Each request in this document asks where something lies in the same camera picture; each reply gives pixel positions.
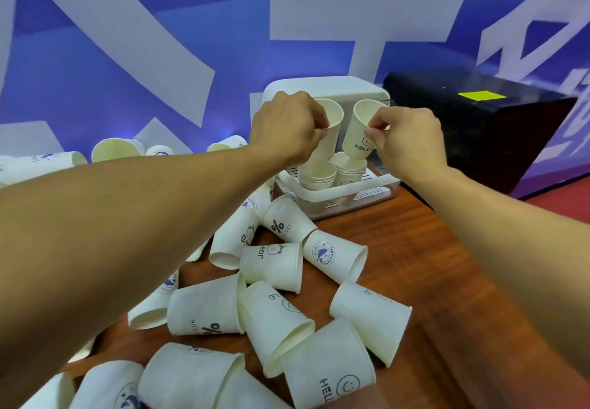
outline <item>forearm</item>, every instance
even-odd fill
[[[0,287],[0,388],[34,386],[31,374],[40,385],[280,169],[250,145],[98,163],[2,189],[0,276],[10,285]]]
[[[412,185],[546,341],[590,376],[590,226],[504,196],[454,169]]]

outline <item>black machine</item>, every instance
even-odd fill
[[[395,105],[430,108],[448,164],[501,193],[514,189],[576,102],[460,68],[390,73],[383,88]]]

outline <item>brown tabletop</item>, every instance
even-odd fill
[[[406,190],[317,225],[369,247],[359,284],[414,308],[391,368],[376,371],[378,393],[392,408],[582,407],[586,381],[547,347],[437,214]],[[261,227],[254,244],[278,241]],[[214,267],[207,252],[181,266],[181,287],[235,273]],[[301,293],[283,294],[320,329],[332,320],[337,288],[305,262]],[[66,368],[78,377],[114,359],[145,365],[170,341],[245,353],[247,370],[291,404],[284,375],[264,378],[247,336],[174,337],[166,325],[132,331],[125,317],[97,338],[91,356]]]

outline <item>yellow sticky note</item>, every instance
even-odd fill
[[[489,90],[482,90],[479,92],[462,92],[459,93],[462,97],[472,99],[474,101],[487,101],[489,99],[506,98],[505,95],[499,93],[490,92]]]

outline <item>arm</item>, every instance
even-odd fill
[[[306,93],[277,94],[247,147],[135,157],[0,190],[0,401],[18,408],[86,341],[163,283],[327,127]]]
[[[440,123],[429,109],[384,108],[370,126],[366,135],[387,169],[431,204],[545,341],[590,378],[590,226],[446,166]]]

